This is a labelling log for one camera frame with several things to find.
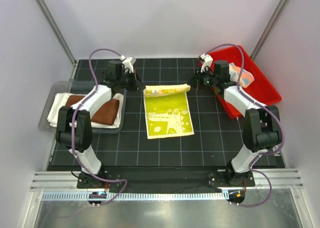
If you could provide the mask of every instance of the metal floor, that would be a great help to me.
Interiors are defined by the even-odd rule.
[[[256,204],[268,190],[247,190],[245,203]],[[41,201],[35,228],[302,228],[290,189],[274,189],[255,208],[225,200],[127,201],[83,208],[87,201]]]
[[[93,60],[97,78],[108,60]],[[137,59],[134,67],[145,85],[185,84],[199,66],[196,58]],[[88,60],[80,60],[76,81],[92,81]],[[105,166],[225,166],[243,145],[243,118],[230,119],[209,88],[187,93],[194,135],[147,139],[141,91],[127,92],[119,134],[96,134],[92,147]],[[283,168],[281,156],[263,156],[259,167]],[[64,146],[56,145],[48,171],[79,167]]]

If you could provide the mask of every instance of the metal frame pole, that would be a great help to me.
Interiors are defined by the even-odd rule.
[[[257,54],[259,53],[261,47],[264,45],[268,35],[270,34],[272,28],[275,26],[280,14],[282,13],[282,11],[284,10],[284,8],[286,7],[286,5],[288,4],[289,0],[280,0],[278,5],[276,6],[270,20],[268,21],[266,27],[264,28],[264,31],[262,32],[262,35],[260,36],[260,39],[258,41],[258,43],[256,44],[252,55],[251,55],[251,59],[255,59],[257,57]]]
[[[76,64],[76,59],[74,55],[72,54],[65,38],[63,37],[61,31],[59,30],[58,25],[56,24],[53,16],[51,15],[46,3],[44,0],[35,0],[36,3],[38,4],[40,10],[42,11],[42,14],[44,15],[46,21],[49,23],[53,33],[55,34],[56,38],[58,39],[60,45],[62,46],[64,52],[70,59],[71,63],[75,66]]]

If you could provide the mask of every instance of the clear plastic tray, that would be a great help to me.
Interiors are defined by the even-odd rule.
[[[74,81],[72,79],[70,79],[69,81],[58,81],[55,84],[53,84],[41,114],[41,118],[38,125],[39,129],[44,132],[52,132],[52,133],[56,132],[56,128],[50,126],[50,123],[47,120],[51,107],[54,103],[56,94],[58,93],[87,94],[93,89],[94,85],[95,83],[93,81]],[[113,128],[113,129],[92,128],[93,133],[116,134],[120,132],[124,123],[127,91],[125,89],[121,89],[120,93],[123,94],[123,104],[121,108],[121,121],[120,121],[119,128]]]

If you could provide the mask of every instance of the black bracket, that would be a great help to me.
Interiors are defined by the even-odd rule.
[[[246,198],[246,192],[244,190],[229,190],[229,199],[228,201],[234,203],[242,203]]]
[[[224,91],[228,87],[236,86],[237,83],[230,81],[229,63],[227,60],[217,60],[213,63],[213,72],[207,70],[195,71],[194,76],[187,82],[191,87],[202,89],[204,87],[214,88],[214,92],[224,98]]]
[[[108,62],[100,84],[110,87],[112,94],[118,93],[120,89],[138,91],[146,88],[135,69],[133,73],[127,72],[123,68],[122,62],[114,60]]]
[[[75,110],[68,106],[63,106],[59,109],[58,121],[56,125],[55,140],[65,145],[68,149],[71,147],[71,127],[72,116]],[[75,147],[79,152],[84,152],[90,146],[93,138],[90,113],[87,110],[80,110],[76,114],[76,129],[75,129]]]
[[[278,119],[279,110],[275,105],[266,106]],[[248,109],[245,111],[243,127],[243,143],[256,153],[259,150],[272,149],[282,141],[280,127],[276,120],[263,109]]]
[[[101,168],[96,176],[102,179],[106,178],[105,167],[103,164],[101,164]],[[79,174],[78,182],[76,184],[78,189],[98,189],[105,188],[105,186],[106,183],[104,181],[96,179],[83,171]]]
[[[107,177],[108,177],[108,180],[121,180],[121,175],[117,173],[113,173],[112,175],[109,173]],[[122,187],[123,187],[122,182],[109,183],[109,190],[111,192],[118,192]]]
[[[95,201],[92,201],[92,200],[88,200],[88,202],[91,204],[91,205],[96,205],[96,204],[101,204],[101,200],[106,200],[106,195],[107,193],[104,192],[104,191],[94,191],[92,192],[91,194],[89,194],[89,199],[96,199]]]
[[[230,179],[228,177],[228,173],[226,171],[213,171],[208,175],[209,186],[212,188],[218,187],[242,187],[243,181],[247,187],[254,187],[256,185],[254,176],[251,171],[241,173],[234,179]]]

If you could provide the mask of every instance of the red tray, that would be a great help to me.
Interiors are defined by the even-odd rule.
[[[247,88],[244,88],[245,92],[251,95],[256,100],[270,106],[281,101],[281,96],[268,81],[265,75],[261,72],[258,66],[246,53],[246,51],[239,45],[244,55],[244,69],[250,72],[254,77],[254,82]],[[213,58],[213,61],[226,60],[228,63],[234,63],[237,67],[241,67],[241,54],[236,47],[230,47],[221,49],[218,51],[210,52],[209,55]],[[241,113],[230,103],[225,102],[218,96],[222,106],[231,119],[241,117]]]

